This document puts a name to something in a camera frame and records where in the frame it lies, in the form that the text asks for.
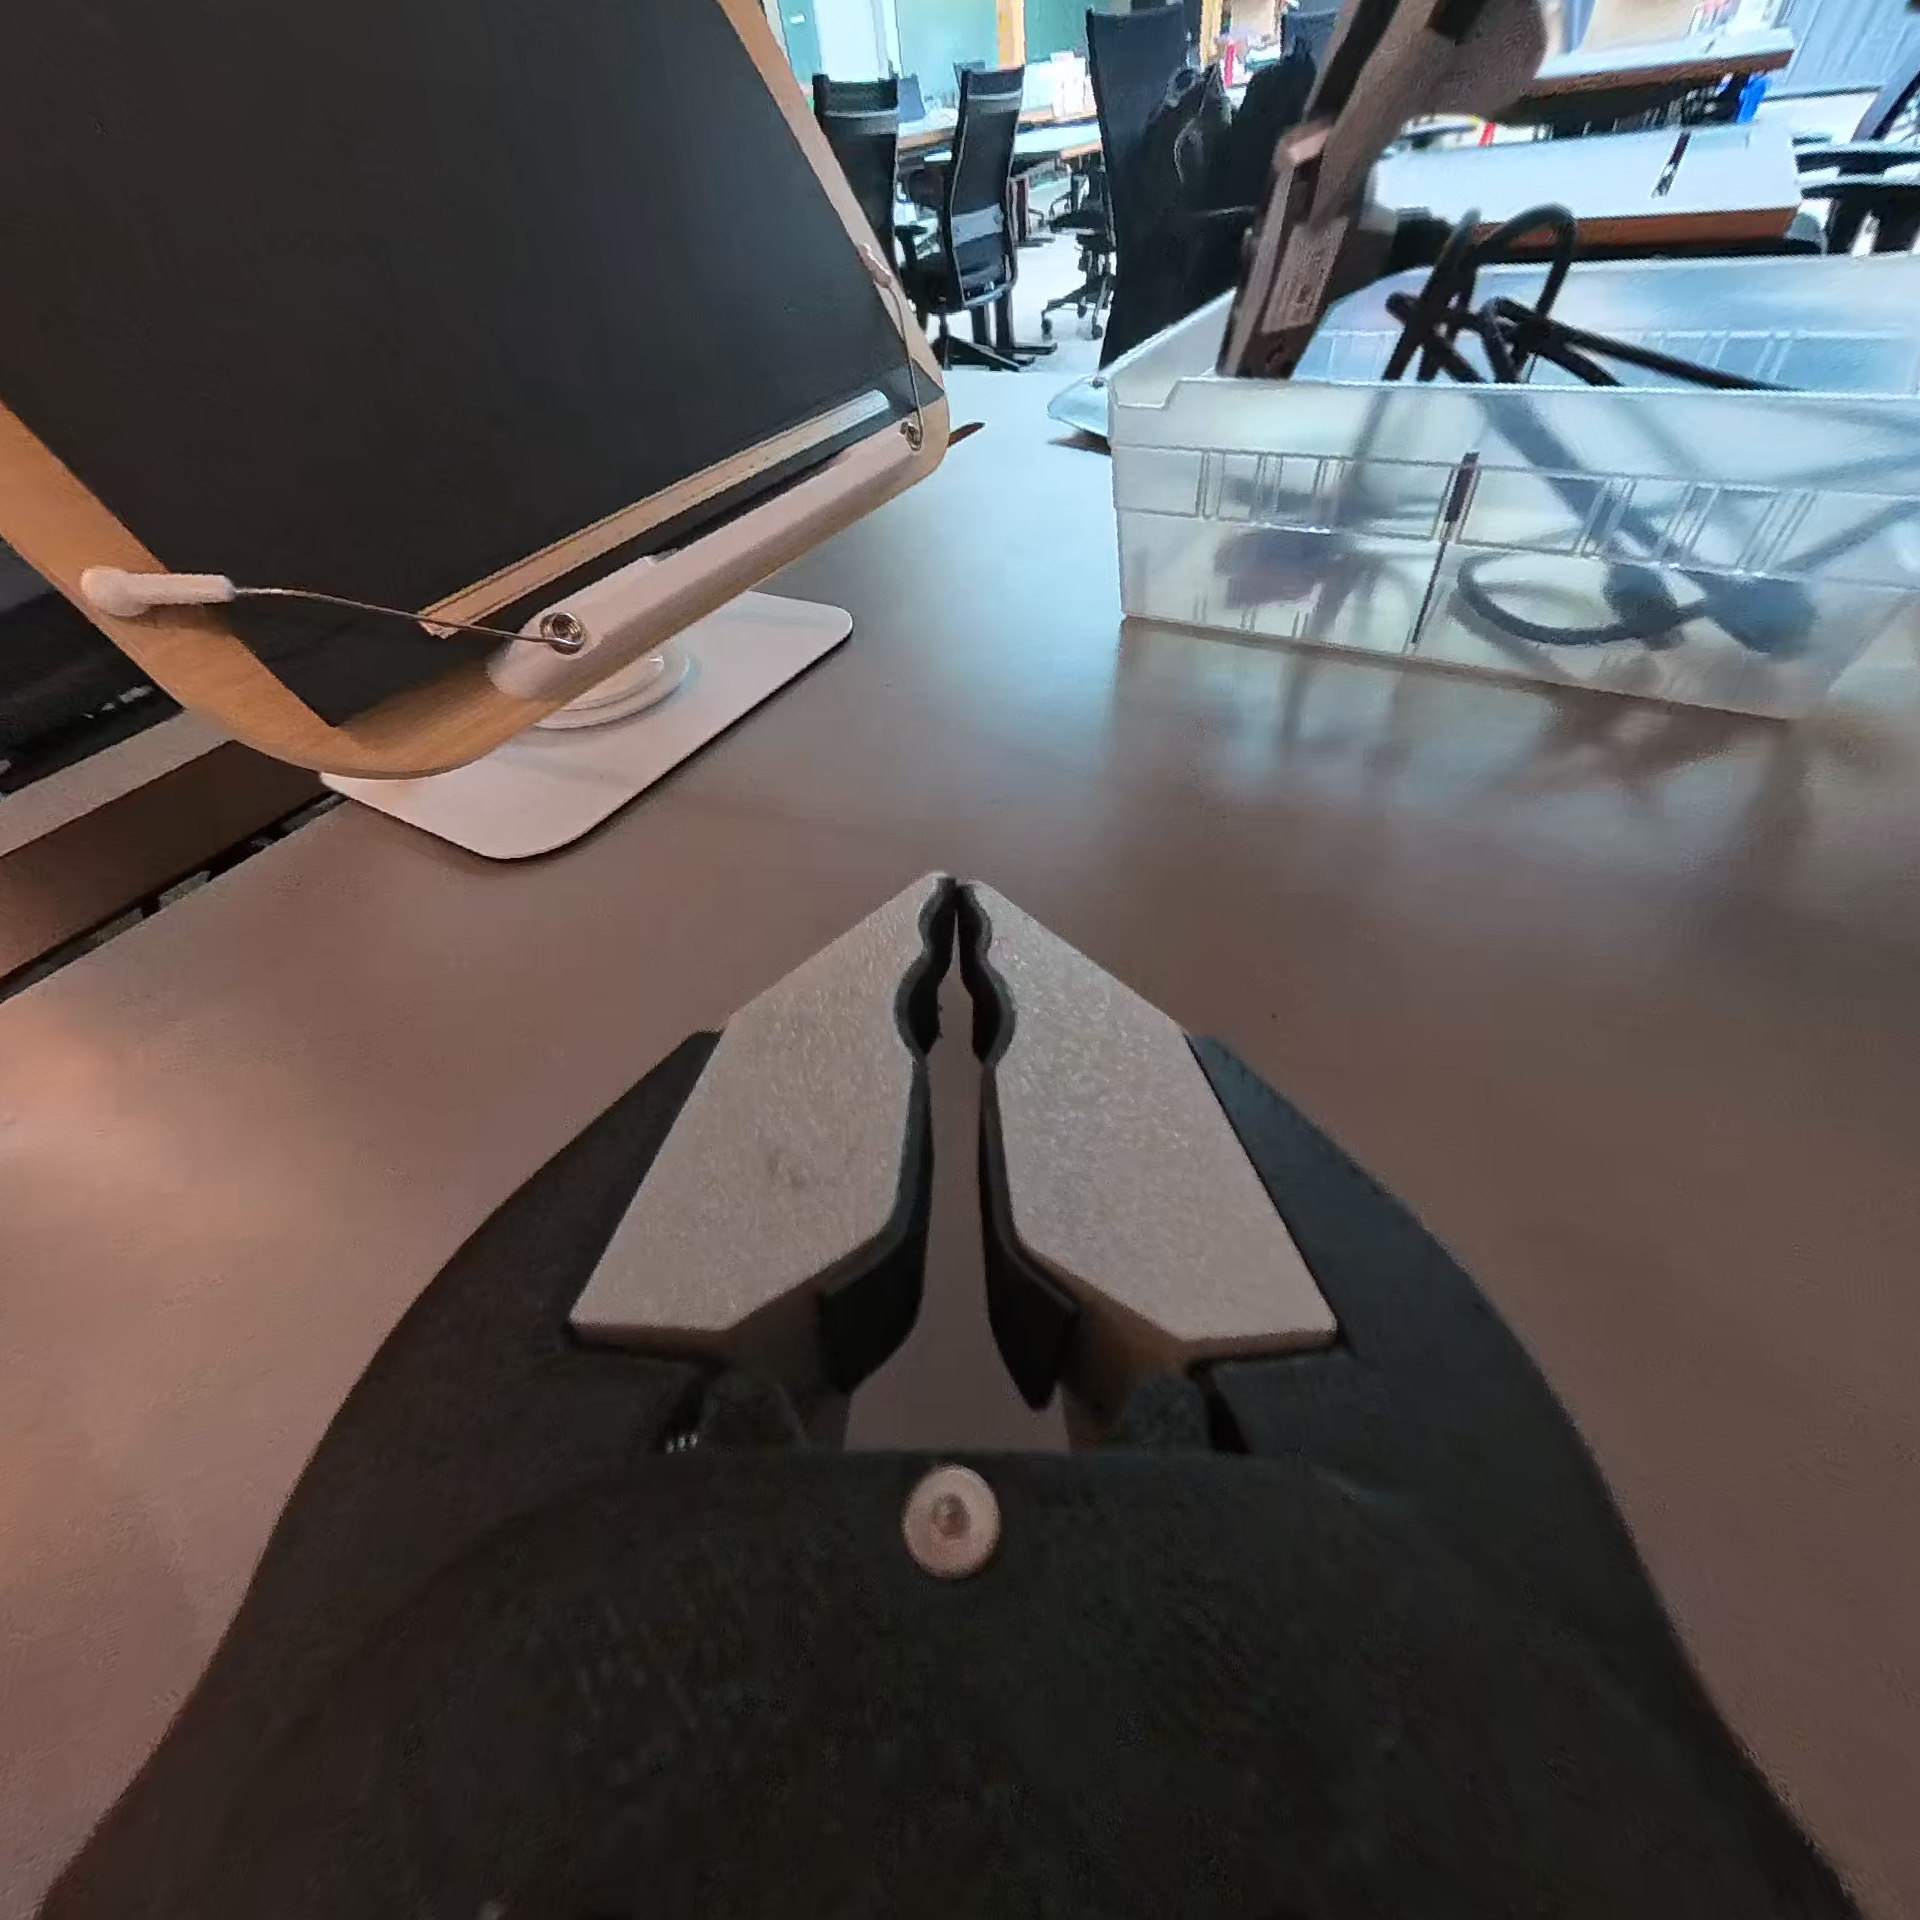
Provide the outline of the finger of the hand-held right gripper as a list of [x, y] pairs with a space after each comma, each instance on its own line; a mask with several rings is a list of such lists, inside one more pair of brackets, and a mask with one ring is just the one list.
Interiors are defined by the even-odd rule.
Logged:
[[1412, 119], [1491, 116], [1520, 100], [1548, 52], [1538, 1], [1342, 4], [1306, 113], [1308, 152], [1362, 166]]
[[1242, 245], [1220, 375], [1290, 377], [1332, 302], [1384, 272], [1387, 208], [1376, 196], [1384, 145], [1387, 133], [1344, 119], [1280, 136]]

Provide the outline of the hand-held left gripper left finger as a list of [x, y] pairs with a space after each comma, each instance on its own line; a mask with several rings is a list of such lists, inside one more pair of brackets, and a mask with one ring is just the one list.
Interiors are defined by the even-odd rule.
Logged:
[[580, 1341], [790, 1396], [848, 1396], [903, 1347], [952, 893], [909, 881], [731, 1014], [570, 1312]]

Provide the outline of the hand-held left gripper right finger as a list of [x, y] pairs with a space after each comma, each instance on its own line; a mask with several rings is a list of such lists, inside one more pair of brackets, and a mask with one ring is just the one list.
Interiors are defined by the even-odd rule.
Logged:
[[992, 886], [956, 888], [999, 1357], [1031, 1408], [1322, 1353], [1338, 1319], [1189, 1036]]

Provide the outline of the clear plastic bin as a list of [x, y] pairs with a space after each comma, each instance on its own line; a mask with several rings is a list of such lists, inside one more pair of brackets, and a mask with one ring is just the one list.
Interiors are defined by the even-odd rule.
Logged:
[[1581, 263], [1552, 307], [1760, 390], [1387, 381], [1422, 284], [1292, 379], [1216, 373], [1227, 300], [1114, 363], [1127, 617], [1765, 717], [1916, 664], [1916, 255]]

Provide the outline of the black office chair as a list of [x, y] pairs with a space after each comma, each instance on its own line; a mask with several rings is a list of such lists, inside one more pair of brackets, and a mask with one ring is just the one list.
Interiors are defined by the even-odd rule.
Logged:
[[1883, 87], [1856, 133], [1794, 134], [1803, 208], [1826, 255], [1917, 249], [1917, 73]]
[[1235, 289], [1280, 136], [1317, 83], [1309, 43], [1235, 99], [1189, 59], [1179, 4], [1088, 11], [1088, 73], [1109, 181], [1115, 279], [1100, 365]]
[[898, 272], [898, 79], [835, 79], [820, 70], [811, 77], [811, 105], [890, 270]]
[[898, 279], [942, 367], [1021, 373], [1052, 355], [1016, 343], [1012, 172], [1023, 67], [960, 73], [956, 123], [931, 235], [898, 232]]

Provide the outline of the white desk with wood edge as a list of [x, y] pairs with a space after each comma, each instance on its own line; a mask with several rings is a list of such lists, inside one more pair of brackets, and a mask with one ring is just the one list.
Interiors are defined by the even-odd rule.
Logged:
[[1758, 123], [1387, 156], [1373, 193], [1483, 230], [1556, 206], [1590, 249], [1770, 243], [1803, 203], [1789, 133]]

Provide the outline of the white monitor stand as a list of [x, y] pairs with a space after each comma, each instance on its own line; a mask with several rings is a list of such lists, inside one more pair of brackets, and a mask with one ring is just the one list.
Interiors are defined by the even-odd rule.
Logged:
[[324, 787], [487, 859], [571, 846], [848, 640], [851, 613], [757, 582], [883, 502], [912, 464], [904, 431], [885, 427], [719, 529], [550, 601], [487, 672], [555, 711], [440, 774]]

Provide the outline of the wood framed monitor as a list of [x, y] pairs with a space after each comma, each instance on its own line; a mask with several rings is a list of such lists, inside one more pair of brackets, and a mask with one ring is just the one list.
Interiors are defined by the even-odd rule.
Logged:
[[883, 502], [949, 448], [759, 4], [4, 4], [3, 40], [4, 545], [255, 752], [478, 760], [559, 703], [488, 678], [539, 608], [885, 427]]

